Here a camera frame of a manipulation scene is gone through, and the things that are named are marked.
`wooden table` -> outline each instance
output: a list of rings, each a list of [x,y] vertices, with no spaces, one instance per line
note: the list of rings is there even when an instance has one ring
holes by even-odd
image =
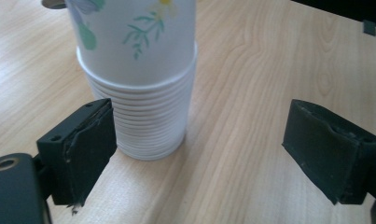
[[[334,206],[281,146],[291,99],[376,134],[376,37],[288,0],[198,0],[197,77],[183,145],[117,150],[77,215],[54,223],[370,223],[373,198]],[[0,0],[0,156],[93,100],[66,10]]]

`floral pattern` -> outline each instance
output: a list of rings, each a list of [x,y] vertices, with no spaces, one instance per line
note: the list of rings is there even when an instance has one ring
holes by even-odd
[[[90,25],[85,23],[80,13],[90,15],[98,12],[104,7],[104,0],[66,0],[68,9],[77,24],[80,39],[85,49],[93,50],[97,47],[97,40],[94,32],[90,29]]]
[[[150,6],[148,15],[134,18],[134,24],[128,24],[131,31],[127,33],[123,44],[132,42],[134,49],[133,57],[138,60],[142,55],[143,48],[150,47],[150,40],[158,41],[160,34],[164,33],[164,20],[176,16],[176,6],[173,0],[158,0],[157,3]]]

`wood grain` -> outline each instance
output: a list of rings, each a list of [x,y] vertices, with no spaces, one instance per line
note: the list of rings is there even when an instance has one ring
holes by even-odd
[[[198,0],[199,61],[182,146],[160,161],[119,150],[83,208],[54,223],[370,223],[334,206],[281,147],[291,99],[376,134],[376,37],[287,0]],[[0,156],[93,100],[66,10],[0,1]]]

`screw hole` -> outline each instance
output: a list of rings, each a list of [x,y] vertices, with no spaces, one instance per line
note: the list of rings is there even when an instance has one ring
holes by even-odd
[[[7,158],[2,161],[0,161],[0,171],[8,170],[19,162],[19,159],[17,158]]]
[[[60,139],[62,139],[62,137],[59,136],[59,135],[56,135],[56,136],[50,138],[50,141],[55,142],[55,141],[59,141]]]

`stack of paper cups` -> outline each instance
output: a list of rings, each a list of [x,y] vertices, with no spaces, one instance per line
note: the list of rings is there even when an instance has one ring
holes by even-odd
[[[181,144],[194,83],[194,0],[67,0],[95,98],[111,98],[118,146],[156,160]]]

